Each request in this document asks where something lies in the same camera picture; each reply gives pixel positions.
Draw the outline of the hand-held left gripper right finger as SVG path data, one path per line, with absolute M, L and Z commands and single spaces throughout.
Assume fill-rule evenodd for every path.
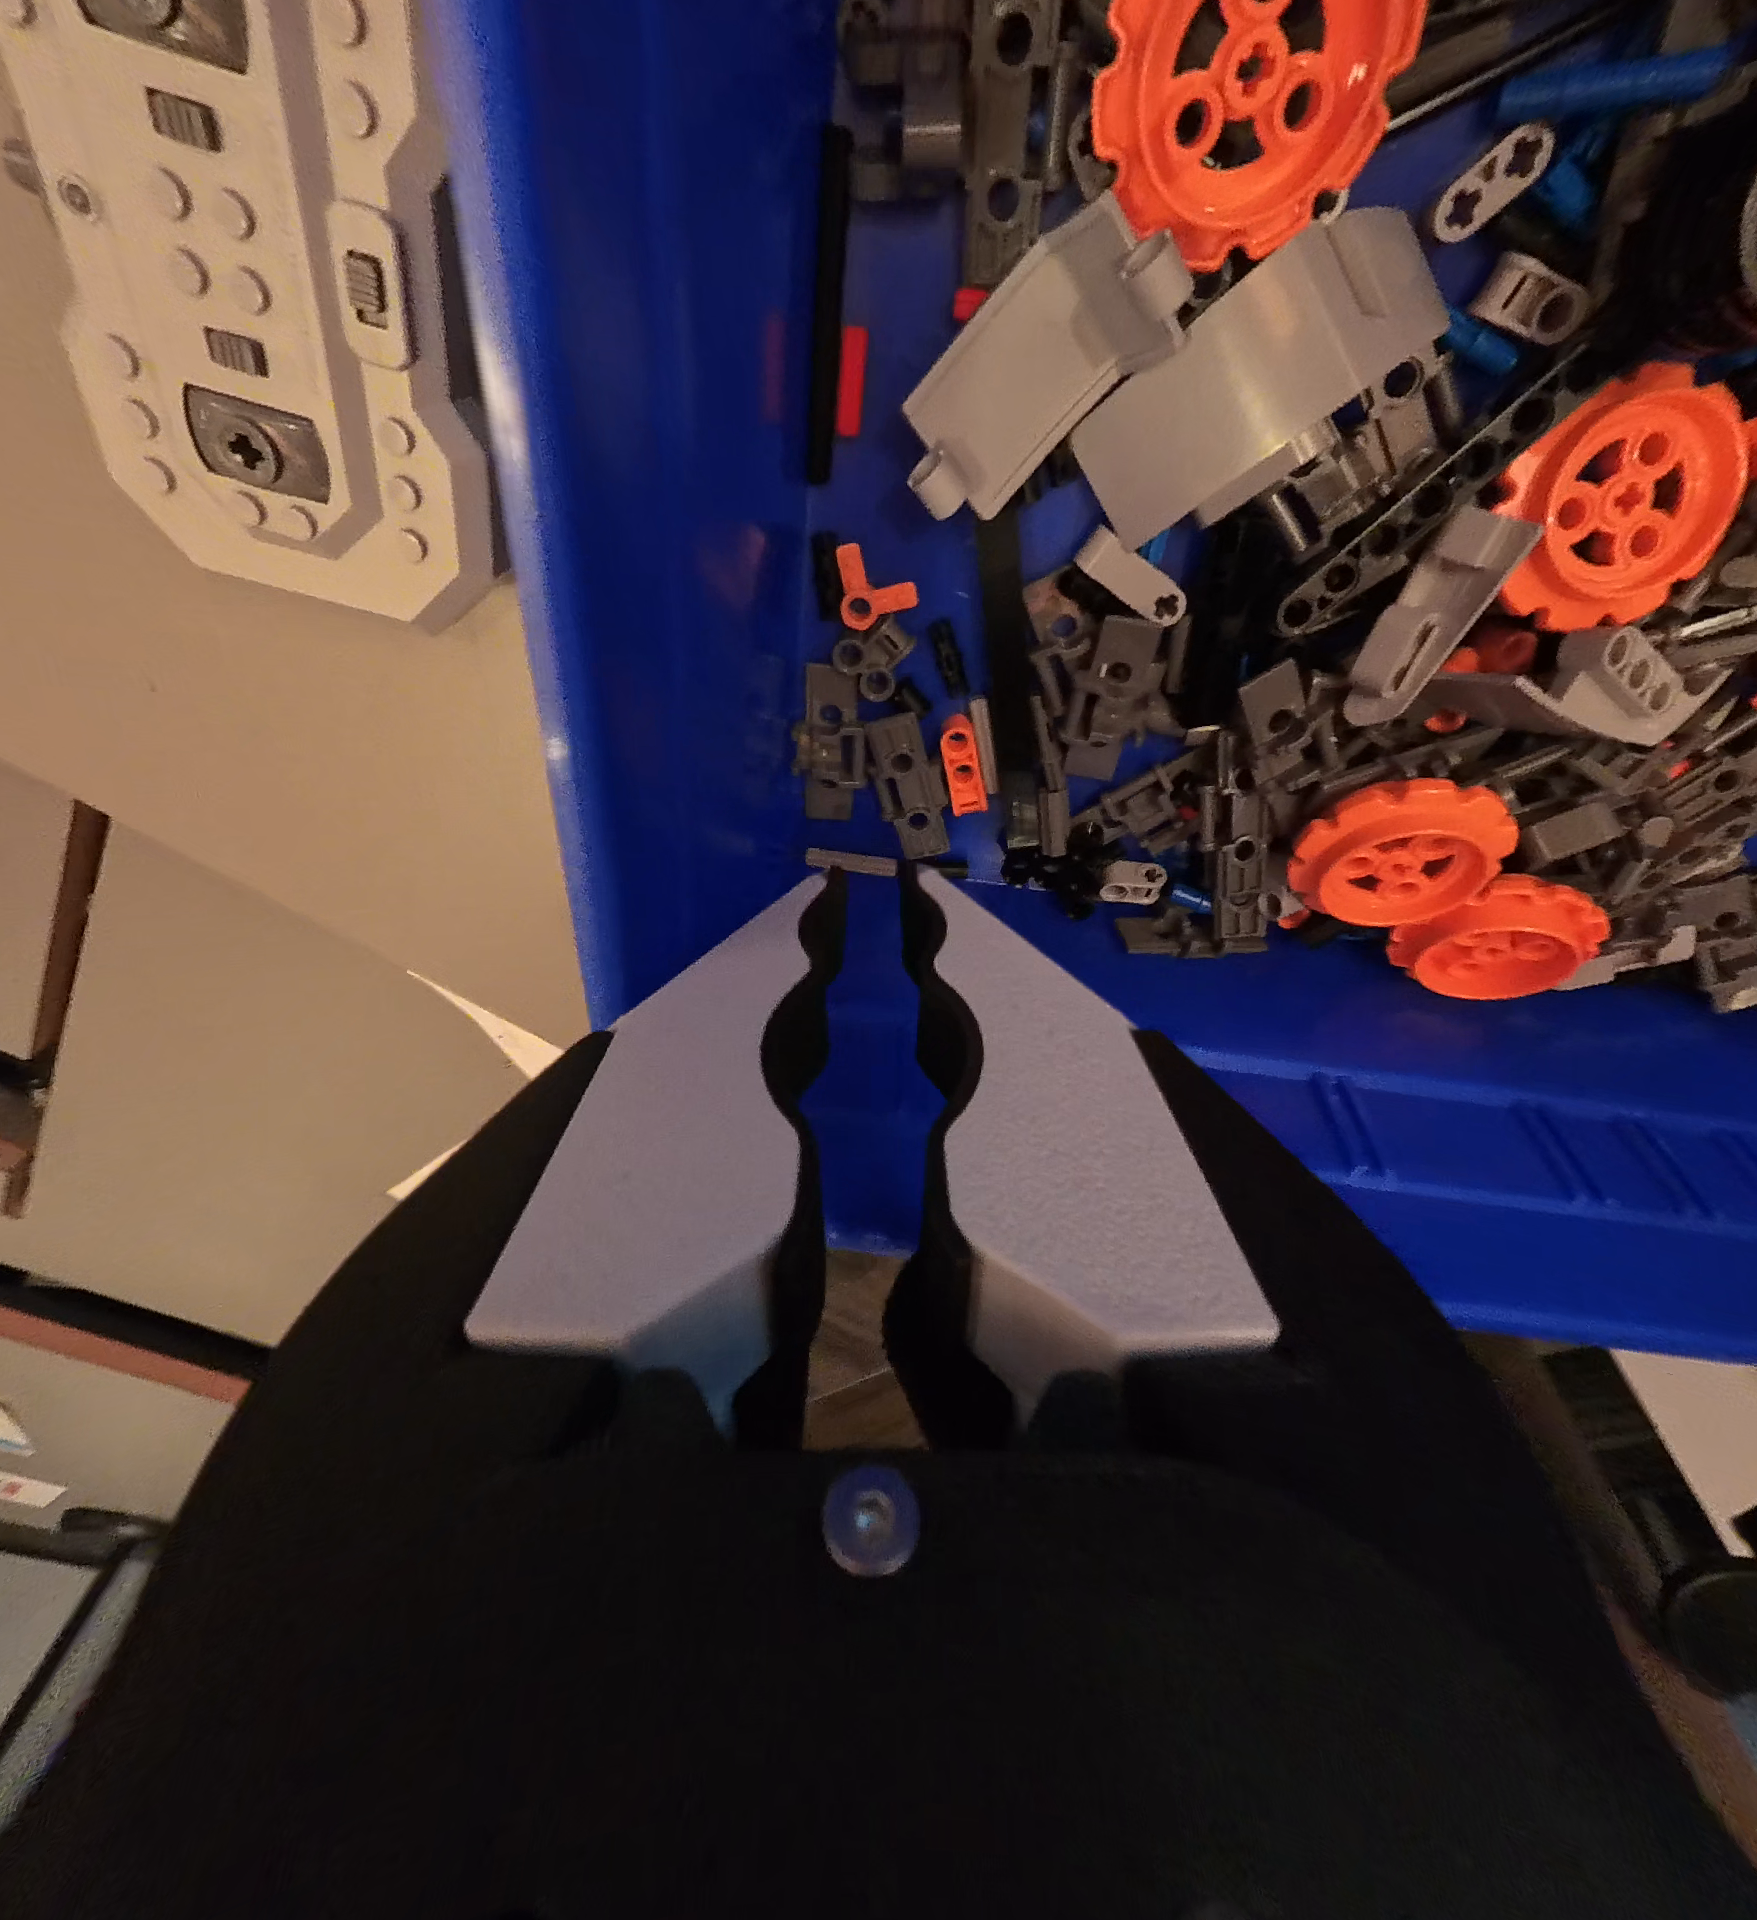
M 900 883 L 940 1096 L 893 1373 L 934 1448 L 998 1448 L 1060 1378 L 1234 1365 L 1279 1322 L 1139 1028 L 934 870 Z

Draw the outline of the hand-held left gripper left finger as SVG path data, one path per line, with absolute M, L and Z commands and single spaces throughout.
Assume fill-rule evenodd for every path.
M 824 1268 L 800 1097 L 847 895 L 809 875 L 609 1028 L 469 1343 L 680 1372 L 737 1441 L 799 1441 Z

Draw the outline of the blue bin with square tag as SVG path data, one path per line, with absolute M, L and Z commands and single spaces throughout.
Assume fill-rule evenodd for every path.
M 883 852 L 800 816 L 810 534 L 914 582 L 983 670 L 970 523 L 900 408 L 951 331 L 951 206 L 853 230 L 861 434 L 804 484 L 832 5 L 433 5 L 433 74 L 507 545 L 592 1027 L 802 875 Z M 1757 1011 L 1628 985 L 1503 1005 L 1375 951 L 1128 957 L 1105 920 L 968 899 L 1186 1050 L 1346 1192 L 1458 1325 L 1757 1365 Z

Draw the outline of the pile of small brick parts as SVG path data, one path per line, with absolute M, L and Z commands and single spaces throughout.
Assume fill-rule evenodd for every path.
M 839 5 L 851 219 L 961 195 L 911 496 L 810 537 L 809 830 L 1135 957 L 1757 1006 L 1757 5 Z

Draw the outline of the white perforated brick block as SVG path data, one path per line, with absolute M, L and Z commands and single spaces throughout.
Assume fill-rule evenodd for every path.
M 114 484 L 196 568 L 442 632 L 505 573 L 412 2 L 0 2 Z

